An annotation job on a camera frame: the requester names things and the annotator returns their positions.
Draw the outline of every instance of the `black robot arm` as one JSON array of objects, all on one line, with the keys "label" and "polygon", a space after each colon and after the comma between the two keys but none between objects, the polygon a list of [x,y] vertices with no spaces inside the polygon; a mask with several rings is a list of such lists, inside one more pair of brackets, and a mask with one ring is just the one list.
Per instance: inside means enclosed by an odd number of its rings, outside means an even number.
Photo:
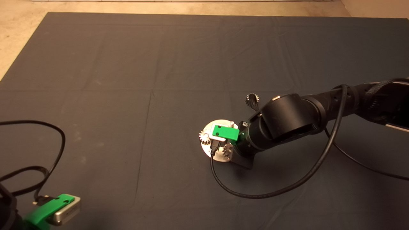
[{"label": "black robot arm", "polygon": [[[299,96],[287,94],[271,99],[246,122],[231,162],[252,168],[254,155],[309,134],[322,132],[336,118],[342,90]],[[409,129],[409,79],[391,79],[348,87],[343,116],[358,116],[381,125]]]}]

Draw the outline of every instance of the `cable connector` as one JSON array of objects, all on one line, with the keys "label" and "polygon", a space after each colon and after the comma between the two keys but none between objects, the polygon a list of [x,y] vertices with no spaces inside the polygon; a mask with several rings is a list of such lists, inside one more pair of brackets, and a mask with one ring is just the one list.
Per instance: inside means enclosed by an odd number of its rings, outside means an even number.
[{"label": "cable connector", "polygon": [[48,195],[39,196],[39,197],[37,197],[36,201],[33,202],[33,205],[43,206],[45,203],[47,203],[47,202],[49,202],[51,200],[54,200],[54,199],[55,199],[54,197],[48,196]]},{"label": "cable connector", "polygon": [[218,141],[218,140],[213,140],[212,142],[211,142],[211,145],[210,145],[210,149],[211,149],[211,152],[210,152],[210,155],[211,156],[214,156],[215,154],[216,154],[216,151],[217,150],[219,150],[219,148],[220,148],[220,141]]}]

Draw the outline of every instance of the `concrete floor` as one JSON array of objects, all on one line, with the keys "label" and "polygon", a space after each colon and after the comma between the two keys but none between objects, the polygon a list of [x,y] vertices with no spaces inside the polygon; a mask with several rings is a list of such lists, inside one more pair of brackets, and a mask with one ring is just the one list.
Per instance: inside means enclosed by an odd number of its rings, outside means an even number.
[{"label": "concrete floor", "polygon": [[32,2],[0,0],[0,80],[47,12],[409,17],[408,0],[329,2]]}]

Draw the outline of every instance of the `black cable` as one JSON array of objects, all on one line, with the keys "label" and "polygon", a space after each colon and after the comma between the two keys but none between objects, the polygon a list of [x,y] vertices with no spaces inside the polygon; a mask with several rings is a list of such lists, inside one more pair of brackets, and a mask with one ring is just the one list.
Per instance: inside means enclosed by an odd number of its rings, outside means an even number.
[{"label": "black cable", "polygon": [[17,191],[11,192],[11,194],[12,194],[13,196],[21,196],[21,195],[23,195],[23,194],[32,192],[32,191],[34,191],[34,190],[40,188],[40,186],[42,185],[42,183],[43,183],[44,180],[46,179],[47,175],[49,174],[49,172],[48,172],[48,170],[47,170],[46,168],[41,167],[41,166],[29,166],[29,167],[25,167],[25,168],[22,168],[22,169],[13,171],[13,172],[11,172],[11,173],[9,173],[9,174],[7,174],[7,175],[4,175],[4,176],[0,177],[0,182],[3,181],[3,180],[10,179],[10,178],[12,178],[13,176],[15,176],[15,175],[17,175],[17,174],[20,174],[20,173],[22,173],[22,172],[31,171],[31,170],[41,172],[41,173],[44,175],[43,180],[41,180],[39,183],[37,183],[37,184],[35,184],[35,185],[33,185],[33,186],[30,186],[30,187],[28,187],[28,188],[24,188],[24,189],[21,189],[21,190],[17,190]]},{"label": "black cable", "polygon": [[[327,136],[329,136],[328,129],[325,128],[324,131],[325,131],[325,134]],[[355,158],[353,158],[352,156],[347,154],[343,149],[341,149],[341,147],[339,147],[339,145],[337,143],[333,142],[333,146],[335,146],[335,148],[337,148],[341,153],[343,153],[346,157],[351,159],[353,162],[359,164],[360,166],[362,166],[362,167],[364,167],[366,169],[369,169],[369,170],[371,170],[371,171],[373,171],[375,173],[379,173],[379,174],[382,174],[382,175],[385,175],[385,176],[390,176],[390,177],[393,177],[393,178],[396,178],[396,179],[409,180],[409,177],[406,177],[406,176],[400,176],[400,175],[396,175],[396,174],[392,174],[392,173],[388,173],[388,172],[384,172],[384,171],[381,171],[381,170],[378,170],[378,169],[371,168],[370,166],[356,160]]]},{"label": "black cable", "polygon": [[[57,158],[55,159],[55,161],[54,161],[53,165],[51,166],[50,170],[48,170],[48,173],[44,175],[44,179],[43,179],[40,183],[36,184],[38,187],[36,188],[36,191],[34,192],[34,200],[35,200],[35,201],[38,201],[38,199],[39,199],[38,193],[40,192],[41,188],[44,186],[45,182],[47,181],[47,179],[49,178],[49,176],[51,175],[51,173],[54,171],[55,167],[57,166],[57,164],[58,164],[58,162],[60,161],[61,156],[62,156],[62,154],[63,154],[63,152],[64,152],[64,147],[65,147],[65,134],[64,134],[63,130],[61,130],[59,127],[57,127],[57,126],[55,126],[55,125],[53,125],[53,124],[47,123],[47,122],[42,122],[42,121],[36,121],[36,120],[16,120],[16,121],[0,122],[0,126],[3,126],[3,125],[13,125],[13,124],[38,124],[38,125],[43,125],[43,126],[47,126],[47,127],[50,127],[50,128],[52,128],[52,129],[56,130],[56,131],[59,132],[60,135],[61,135],[61,146],[60,146],[60,151],[59,151],[59,153],[58,153],[58,155],[57,155]],[[20,172],[18,172],[18,171],[20,171],[20,170],[22,170],[22,169],[19,169],[19,170],[17,170],[17,171],[14,171],[14,172],[12,172],[11,174],[13,174],[13,173],[18,174],[18,173],[20,173]],[[22,191],[25,192],[26,189],[22,189],[22,190],[19,190],[19,191],[16,191],[16,192],[20,192],[20,193],[21,193]]]},{"label": "black cable", "polygon": [[344,113],[344,109],[345,109],[345,102],[346,102],[346,94],[347,94],[347,86],[345,84],[341,85],[342,87],[342,97],[341,97],[341,104],[339,105],[339,110],[338,110],[338,114],[337,114],[337,118],[335,119],[335,123],[334,123],[334,127],[333,130],[331,132],[330,137],[328,138],[328,142],[321,154],[321,156],[319,157],[319,159],[317,160],[317,162],[314,164],[314,166],[309,170],[309,172],[300,180],[298,180],[297,182],[284,187],[282,189],[276,190],[274,192],[270,192],[270,193],[266,193],[266,194],[260,194],[260,195],[249,195],[249,194],[242,194],[242,193],[238,193],[235,192],[231,189],[229,189],[228,187],[226,187],[221,181],[220,179],[217,177],[216,172],[214,171],[214,165],[213,165],[213,157],[214,154],[211,155],[210,158],[210,167],[211,167],[211,172],[213,174],[214,179],[216,180],[216,182],[224,189],[226,190],[228,193],[238,196],[238,197],[242,197],[242,198],[247,198],[247,199],[264,199],[264,198],[270,198],[273,196],[277,196],[280,194],[283,194],[285,192],[291,191],[299,186],[301,186],[302,184],[304,184],[305,182],[307,182],[314,174],[315,172],[317,172],[317,170],[319,169],[319,167],[322,165],[322,163],[325,160],[325,157],[328,155],[329,150],[331,149],[331,146],[334,142],[335,136],[338,133],[338,129],[339,126],[341,124],[341,120],[342,120],[342,115]]}]

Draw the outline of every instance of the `gear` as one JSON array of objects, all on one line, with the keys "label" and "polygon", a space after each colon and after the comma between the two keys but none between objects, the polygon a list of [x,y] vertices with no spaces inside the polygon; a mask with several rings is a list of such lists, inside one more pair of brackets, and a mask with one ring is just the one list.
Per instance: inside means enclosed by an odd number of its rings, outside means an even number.
[{"label": "gear", "polygon": [[260,98],[257,96],[257,94],[255,94],[255,93],[249,93],[249,94],[246,96],[246,104],[247,104],[247,105],[250,104],[250,98],[251,98],[251,97],[256,97],[256,102],[257,102],[257,103],[260,101]]},{"label": "gear", "polygon": [[209,135],[208,135],[208,133],[205,133],[204,131],[201,131],[201,132],[199,133],[199,139],[200,139],[200,142],[201,142],[202,144],[210,144]]},{"label": "gear", "polygon": [[259,101],[260,101],[260,98],[255,93],[250,93],[246,97],[246,104],[255,111],[258,110]]},{"label": "gear", "polygon": [[232,151],[233,151],[233,145],[230,143],[225,144],[223,147],[223,156],[227,159],[230,158]]}]

